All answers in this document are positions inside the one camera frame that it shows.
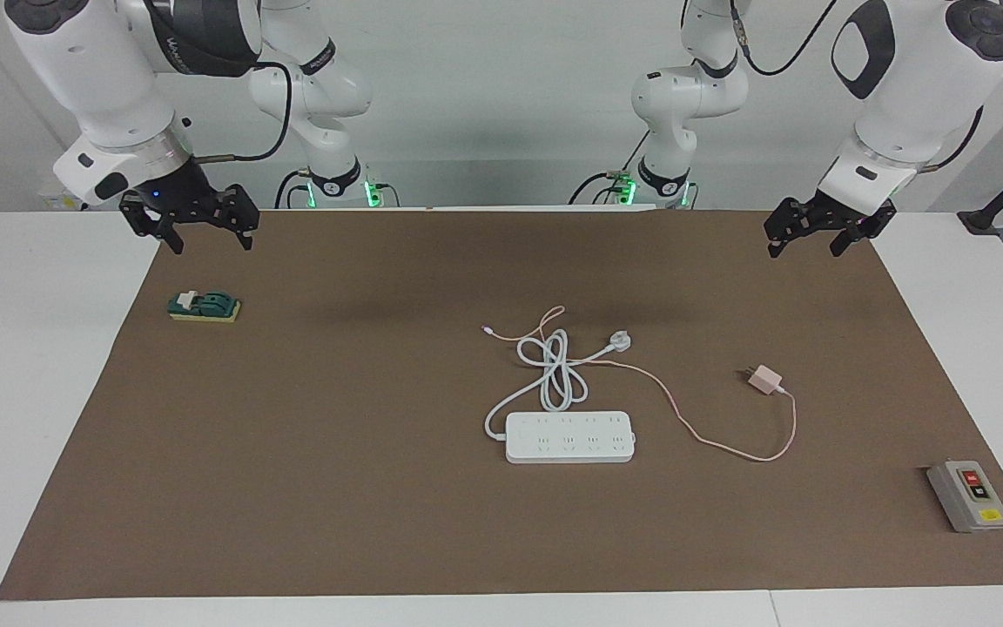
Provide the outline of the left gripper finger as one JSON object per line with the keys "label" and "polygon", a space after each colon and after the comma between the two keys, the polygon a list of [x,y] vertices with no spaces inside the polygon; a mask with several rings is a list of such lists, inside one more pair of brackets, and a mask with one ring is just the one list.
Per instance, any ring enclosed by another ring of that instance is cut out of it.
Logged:
{"label": "left gripper finger", "polygon": [[800,201],[781,201],[765,219],[765,235],[769,240],[769,257],[776,259],[793,239],[803,235],[804,204]]}
{"label": "left gripper finger", "polygon": [[875,239],[896,215],[894,202],[885,202],[872,215],[864,215],[852,209],[839,212],[841,229],[831,242],[832,257],[840,257],[849,246],[863,239]]}

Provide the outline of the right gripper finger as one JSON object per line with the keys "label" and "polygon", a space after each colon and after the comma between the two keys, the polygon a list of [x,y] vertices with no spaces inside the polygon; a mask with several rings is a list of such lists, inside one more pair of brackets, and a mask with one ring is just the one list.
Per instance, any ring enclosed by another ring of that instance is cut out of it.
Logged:
{"label": "right gripper finger", "polygon": [[184,252],[184,240],[172,227],[172,221],[168,215],[154,218],[147,211],[145,204],[123,204],[122,215],[137,237],[158,239],[158,241],[166,243],[172,253],[177,255]]}
{"label": "right gripper finger", "polygon": [[259,209],[242,185],[231,184],[220,194],[220,226],[233,233],[244,250],[252,250]]}

